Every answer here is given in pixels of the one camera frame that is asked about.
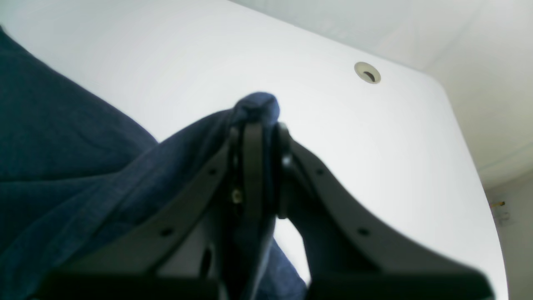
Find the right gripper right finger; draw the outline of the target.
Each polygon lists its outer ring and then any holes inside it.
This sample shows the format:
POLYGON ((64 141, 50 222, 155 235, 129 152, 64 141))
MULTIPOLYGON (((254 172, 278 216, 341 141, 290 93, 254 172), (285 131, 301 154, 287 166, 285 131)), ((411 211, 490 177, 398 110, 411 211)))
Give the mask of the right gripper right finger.
POLYGON ((283 123, 273 133, 276 212, 304 242, 308 300, 493 300, 485 275, 394 230, 283 123))

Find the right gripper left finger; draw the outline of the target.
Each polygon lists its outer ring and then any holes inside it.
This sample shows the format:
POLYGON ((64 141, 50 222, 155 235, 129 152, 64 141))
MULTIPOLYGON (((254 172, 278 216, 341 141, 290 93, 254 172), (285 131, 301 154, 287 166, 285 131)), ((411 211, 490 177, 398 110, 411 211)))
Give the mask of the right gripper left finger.
POLYGON ((265 254, 264 130, 233 127, 160 212, 50 272, 37 300, 253 300, 265 254))

